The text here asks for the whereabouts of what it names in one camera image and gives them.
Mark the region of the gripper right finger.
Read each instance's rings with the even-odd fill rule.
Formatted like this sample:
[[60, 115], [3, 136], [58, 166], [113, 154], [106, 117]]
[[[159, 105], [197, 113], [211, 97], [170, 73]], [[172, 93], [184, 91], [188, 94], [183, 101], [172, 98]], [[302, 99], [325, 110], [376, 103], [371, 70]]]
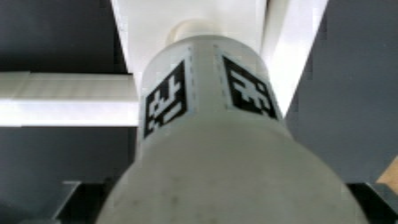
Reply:
[[398, 224], [398, 194], [382, 183], [350, 183], [369, 224]]

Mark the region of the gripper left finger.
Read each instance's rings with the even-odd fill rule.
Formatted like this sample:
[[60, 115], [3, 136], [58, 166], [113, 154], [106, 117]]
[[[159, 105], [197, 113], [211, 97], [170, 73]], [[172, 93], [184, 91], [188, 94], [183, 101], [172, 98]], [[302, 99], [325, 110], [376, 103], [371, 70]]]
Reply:
[[94, 224], [103, 200], [103, 183], [64, 181], [39, 214], [17, 224]]

